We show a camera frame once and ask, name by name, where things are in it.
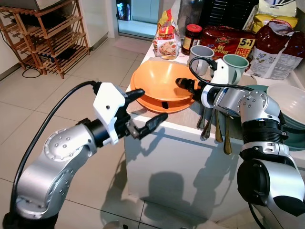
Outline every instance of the red jar lid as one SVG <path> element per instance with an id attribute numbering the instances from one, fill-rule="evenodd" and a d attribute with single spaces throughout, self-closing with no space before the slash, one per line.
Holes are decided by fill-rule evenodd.
<path id="1" fill-rule="evenodd" d="M 199 25 L 195 25 L 195 24 L 187 25 L 186 29 L 191 32 L 201 32 L 202 31 L 202 27 Z"/>

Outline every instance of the black cable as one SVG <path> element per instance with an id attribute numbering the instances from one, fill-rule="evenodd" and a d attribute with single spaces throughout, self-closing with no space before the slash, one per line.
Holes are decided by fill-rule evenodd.
<path id="1" fill-rule="evenodd" d="M 6 42 L 6 40 L 4 39 L 3 34 L 2 34 L 2 30 L 0 30 L 0 33 L 1 33 L 1 37 L 2 37 L 3 41 L 4 41 L 4 42 L 7 44 L 7 46 L 13 51 L 13 53 L 15 54 L 15 56 L 17 57 L 17 59 L 19 60 L 19 62 L 21 62 L 25 67 L 28 67 L 28 69 L 26 69 L 26 70 L 23 71 L 22 76 L 23 76 L 24 78 L 28 78 L 28 79 L 34 79 L 34 78 L 38 78 L 39 76 L 41 76 L 41 73 L 38 71 L 37 68 L 34 68 L 34 67 L 32 67 L 32 66 L 30 66 L 30 65 L 28 65 L 28 64 L 26 64 L 26 63 L 24 63 L 24 62 L 20 59 L 20 57 L 15 53 L 15 50 L 13 50 L 13 48 L 12 48 L 12 47 Z M 34 69 L 34 70 L 38 71 L 39 75 L 38 75 L 38 76 L 34 76 L 34 77 L 27 77 L 27 76 L 24 76 L 24 74 L 25 74 L 29 69 Z"/>
<path id="2" fill-rule="evenodd" d="M 19 164 L 15 179 L 14 179 L 14 184 L 13 184 L 13 188 L 11 191 L 11 197 L 10 197 L 10 212 L 15 212 L 15 207 L 16 207 L 16 200 L 17 200 L 17 185 L 19 182 L 19 179 L 21 177 L 22 171 L 24 169 L 25 163 L 28 160 L 32 149 L 34 148 L 34 146 L 36 145 L 38 139 L 40 138 L 42 132 L 44 131 L 44 129 L 46 128 L 46 126 L 48 125 L 49 121 L 51 120 L 51 118 L 53 117 L 53 115 L 56 113 L 56 111 L 60 108 L 60 106 L 77 90 L 81 89 L 84 86 L 87 85 L 92 85 L 95 86 L 97 83 L 95 81 L 86 81 L 83 82 L 79 85 L 77 85 L 76 87 L 74 87 L 72 90 L 70 90 L 56 105 L 55 107 L 52 109 L 52 111 L 49 113 L 49 115 L 47 116 L 47 118 L 44 120 L 43 124 L 41 125 L 40 129 L 38 130 L 38 132 L 36 133 L 35 137 L 33 138 L 32 142 L 30 143 L 28 149 L 26 150 L 25 154 L 23 155 L 23 158 Z"/>
<path id="3" fill-rule="evenodd" d="M 249 209 L 251 211 L 251 214 L 254 218 L 254 220 L 256 221 L 256 223 L 258 224 L 258 226 L 261 228 L 261 229 L 266 229 L 263 224 L 261 223 L 261 221 L 259 221 L 258 217 L 256 216 L 254 210 L 253 210 L 253 207 L 252 207 L 252 204 L 248 203 L 249 204 Z"/>
<path id="4" fill-rule="evenodd" d="M 197 60 L 204 60 L 206 61 L 207 59 L 204 58 L 204 57 L 195 57 L 194 59 L 192 59 L 189 63 L 189 69 L 191 71 L 191 73 L 199 80 L 199 81 L 203 81 L 205 82 L 207 85 L 210 85 L 210 86 L 214 86 L 214 87 L 232 87 L 232 88 L 238 88 L 238 89 L 243 89 L 243 90 L 246 90 L 246 91 L 253 91 L 252 88 L 250 87 L 244 87 L 244 86 L 239 86 L 239 85 L 232 85 L 232 84 L 218 84 L 218 83 L 210 83 L 206 80 L 204 80 L 203 78 L 201 78 L 192 68 L 192 63 L 194 61 L 197 61 Z"/>

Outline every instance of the orange bowl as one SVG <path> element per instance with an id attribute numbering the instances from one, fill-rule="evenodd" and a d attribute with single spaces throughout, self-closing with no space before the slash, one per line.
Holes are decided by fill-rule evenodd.
<path id="1" fill-rule="evenodd" d="M 148 97 L 166 102 L 192 98 L 176 85 L 177 78 L 196 79 L 187 66 L 165 61 L 146 61 L 133 74 L 134 86 Z"/>
<path id="2" fill-rule="evenodd" d="M 134 86 L 134 75 L 132 75 L 132 79 L 130 82 L 130 89 L 135 90 L 138 89 Z M 194 103 L 192 98 L 188 98 L 180 101 L 171 101 L 171 102 L 162 102 L 153 98 L 150 98 L 147 95 L 143 95 L 141 98 L 137 99 L 138 103 L 147 108 L 148 110 L 163 113 L 175 113 L 181 110 L 188 108 L 190 105 Z"/>

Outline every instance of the white bowl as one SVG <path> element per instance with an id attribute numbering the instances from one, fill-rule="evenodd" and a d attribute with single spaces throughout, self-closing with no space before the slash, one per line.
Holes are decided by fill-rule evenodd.
<path id="1" fill-rule="evenodd" d="M 267 94 L 279 104 L 283 114 L 305 125 L 305 91 L 287 84 L 273 84 Z"/>

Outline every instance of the wooden shelf rack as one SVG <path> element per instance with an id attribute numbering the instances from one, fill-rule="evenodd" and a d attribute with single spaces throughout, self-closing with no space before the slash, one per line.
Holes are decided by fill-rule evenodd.
<path id="1" fill-rule="evenodd" d="M 66 10 L 69 14 L 62 15 L 66 20 L 46 28 L 42 16 L 64 7 L 69 7 Z M 72 66 L 90 54 L 78 0 L 62 1 L 41 11 L 2 6 L 0 13 L 0 28 L 19 60 L 22 60 L 23 68 L 29 65 L 42 74 L 60 74 L 63 79 Z M 23 15 L 36 17 L 39 26 L 27 25 L 22 20 Z M 70 58 L 65 59 L 67 55 L 64 53 L 67 52 L 71 53 Z"/>

